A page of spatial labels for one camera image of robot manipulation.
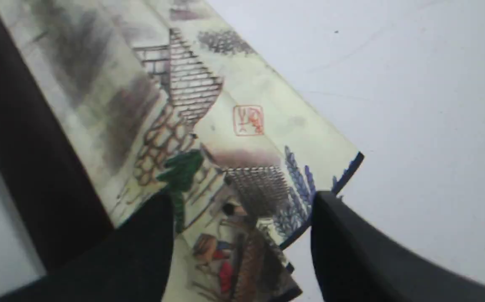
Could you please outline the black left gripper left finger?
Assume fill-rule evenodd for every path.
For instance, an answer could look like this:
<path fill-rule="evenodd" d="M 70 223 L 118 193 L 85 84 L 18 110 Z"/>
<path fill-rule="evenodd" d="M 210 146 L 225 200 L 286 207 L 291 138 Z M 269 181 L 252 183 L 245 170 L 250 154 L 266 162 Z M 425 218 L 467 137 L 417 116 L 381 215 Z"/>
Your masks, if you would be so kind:
<path fill-rule="evenodd" d="M 174 246 L 173 206 L 155 194 L 103 242 L 0 302 L 160 302 Z"/>

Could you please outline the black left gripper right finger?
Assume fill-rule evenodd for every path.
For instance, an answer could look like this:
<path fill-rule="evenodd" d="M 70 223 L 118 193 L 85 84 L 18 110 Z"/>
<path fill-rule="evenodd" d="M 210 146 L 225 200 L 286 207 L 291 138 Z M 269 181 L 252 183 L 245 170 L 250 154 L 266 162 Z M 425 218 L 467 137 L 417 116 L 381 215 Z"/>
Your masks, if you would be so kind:
<path fill-rule="evenodd" d="M 406 249 L 319 191 L 311 215 L 311 255 L 326 302 L 485 302 L 485 285 Z"/>

